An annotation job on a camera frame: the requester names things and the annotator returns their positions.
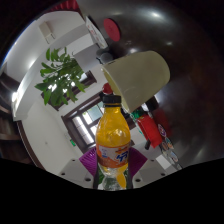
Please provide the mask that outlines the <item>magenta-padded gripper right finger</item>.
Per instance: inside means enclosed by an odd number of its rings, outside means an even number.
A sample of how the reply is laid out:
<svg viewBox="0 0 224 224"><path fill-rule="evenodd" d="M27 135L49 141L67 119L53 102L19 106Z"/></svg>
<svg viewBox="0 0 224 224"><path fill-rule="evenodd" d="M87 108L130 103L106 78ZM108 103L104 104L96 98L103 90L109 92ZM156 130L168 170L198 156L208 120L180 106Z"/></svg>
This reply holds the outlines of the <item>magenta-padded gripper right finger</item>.
<svg viewBox="0 0 224 224"><path fill-rule="evenodd" d="M135 189L146 186L164 176L166 171L158 162L161 155L158 149L130 148L127 188Z"/></svg>

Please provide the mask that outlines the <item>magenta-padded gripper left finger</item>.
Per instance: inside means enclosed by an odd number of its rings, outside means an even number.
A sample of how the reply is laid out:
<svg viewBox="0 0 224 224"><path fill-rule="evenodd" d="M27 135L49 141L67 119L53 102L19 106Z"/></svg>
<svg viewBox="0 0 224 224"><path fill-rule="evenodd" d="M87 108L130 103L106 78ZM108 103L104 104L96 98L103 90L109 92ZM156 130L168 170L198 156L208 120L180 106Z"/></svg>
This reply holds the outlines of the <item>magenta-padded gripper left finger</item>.
<svg viewBox="0 0 224 224"><path fill-rule="evenodd" d="M61 170L59 176L81 187L97 189L99 174L96 148L91 148L79 159L71 159Z"/></svg>

